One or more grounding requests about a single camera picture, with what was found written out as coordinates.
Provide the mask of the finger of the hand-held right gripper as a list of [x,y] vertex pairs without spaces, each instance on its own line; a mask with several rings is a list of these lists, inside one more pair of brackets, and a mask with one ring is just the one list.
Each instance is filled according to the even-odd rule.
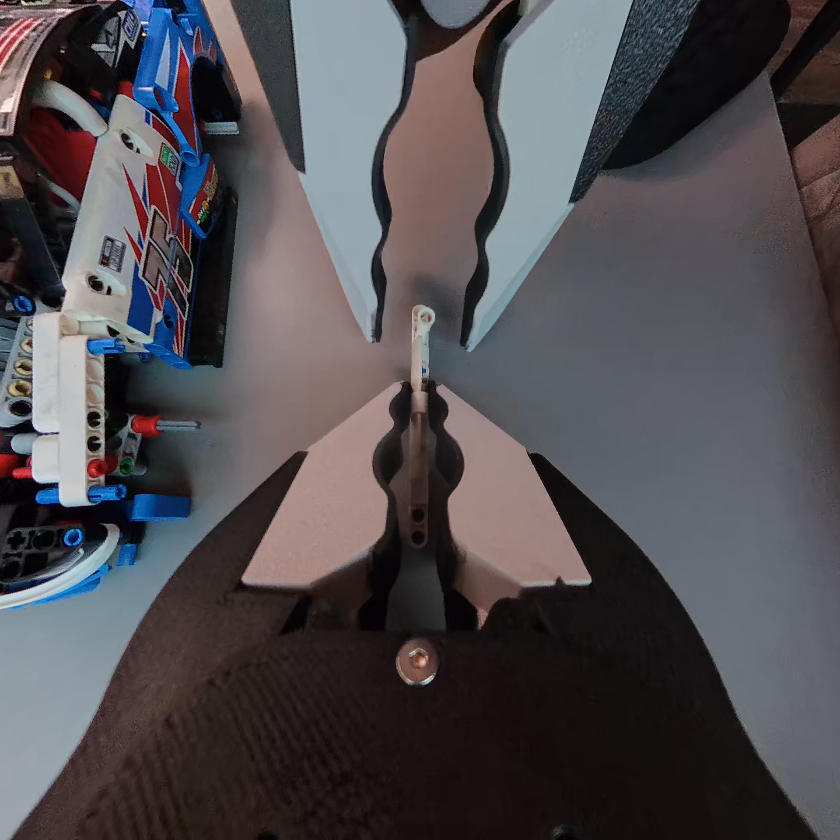
[[392,221],[385,147],[411,93],[417,20],[392,2],[290,2],[301,184],[364,338],[379,342]]
[[488,129],[499,159],[479,226],[461,344],[495,325],[572,209],[571,195],[631,11],[629,1],[537,3],[500,42]]

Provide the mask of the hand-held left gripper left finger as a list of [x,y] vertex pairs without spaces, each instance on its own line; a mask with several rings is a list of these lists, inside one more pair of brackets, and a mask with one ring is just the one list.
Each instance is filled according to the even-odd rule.
[[401,443],[395,382],[306,452],[241,578],[247,587],[379,587],[402,554],[388,445]]

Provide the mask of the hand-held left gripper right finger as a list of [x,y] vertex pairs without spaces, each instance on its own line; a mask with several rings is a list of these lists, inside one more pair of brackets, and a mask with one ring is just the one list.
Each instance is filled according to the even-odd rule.
[[444,385],[429,386],[429,425],[442,587],[592,582],[522,444]]

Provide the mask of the white brick beam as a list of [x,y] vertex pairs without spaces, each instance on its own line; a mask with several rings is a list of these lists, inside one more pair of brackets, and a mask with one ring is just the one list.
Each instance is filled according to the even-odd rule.
[[414,307],[411,331],[412,394],[408,428],[408,538],[415,549],[423,548],[428,537],[429,334],[434,322],[433,309],[421,304]]

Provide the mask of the grey desk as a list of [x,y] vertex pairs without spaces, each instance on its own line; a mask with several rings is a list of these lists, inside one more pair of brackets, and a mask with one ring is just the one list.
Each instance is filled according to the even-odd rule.
[[235,11],[209,12],[244,98],[220,163],[241,205],[224,368],[142,365],[142,401],[198,433],[148,443],[192,516],[89,595],[2,612],[2,838],[82,738],[154,598],[294,452],[406,367],[541,453],[655,562],[764,761],[838,838],[838,348],[770,87],[759,77],[652,161],[601,175],[478,349],[459,347],[491,179],[473,56],[423,59],[387,145],[383,341],[368,344],[287,157]]

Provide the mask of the blue white brick race car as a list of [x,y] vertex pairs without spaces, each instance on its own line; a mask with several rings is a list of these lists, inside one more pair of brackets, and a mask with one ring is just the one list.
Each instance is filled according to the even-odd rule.
[[95,590],[149,522],[134,367],[223,365],[241,99],[202,2],[2,2],[1,607]]

